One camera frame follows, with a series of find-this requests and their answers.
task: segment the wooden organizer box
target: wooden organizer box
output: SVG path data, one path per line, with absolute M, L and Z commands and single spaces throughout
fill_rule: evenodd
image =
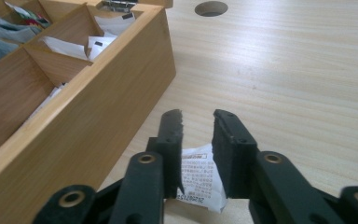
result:
M 138 4 L 136 21 L 94 62 L 50 51 L 52 36 L 87 46 L 102 35 L 99 5 L 11 0 L 52 25 L 0 60 L 0 223 L 30 223 L 58 189 L 97 189 L 175 75 L 165 8 Z M 0 0 L 0 17 L 19 21 Z M 29 119 L 55 86 L 62 91 Z

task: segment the wooden table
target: wooden table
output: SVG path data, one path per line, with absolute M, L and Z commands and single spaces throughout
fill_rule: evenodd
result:
M 183 111 L 183 146 L 211 142 L 216 108 L 235 113 L 261 150 L 288 157 L 316 188 L 338 196 L 358 185 L 358 1 L 202 0 L 167 9 L 177 75 L 103 186 L 157 136 L 160 116 Z M 166 202 L 165 223 L 252 223 L 246 200 L 223 214 Z

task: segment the wooden compartment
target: wooden compartment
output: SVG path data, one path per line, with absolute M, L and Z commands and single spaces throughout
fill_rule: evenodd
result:
M 53 20 L 36 38 L 83 41 L 89 31 L 100 33 L 92 16 L 117 15 L 99 11 L 97 3 L 26 4 L 42 6 Z M 0 223 L 30 223 L 65 186 L 97 189 L 172 81 L 164 7 L 132 10 L 137 20 L 93 63 L 51 52 L 36 39 L 0 61 Z M 62 82 L 68 82 L 62 91 L 28 119 Z

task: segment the crumpled receipt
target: crumpled receipt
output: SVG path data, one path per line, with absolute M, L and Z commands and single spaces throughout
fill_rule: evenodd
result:
M 221 213 L 227 204 L 222 180 L 213 161 L 212 144 L 182 150 L 182 182 L 185 194 L 176 199 Z

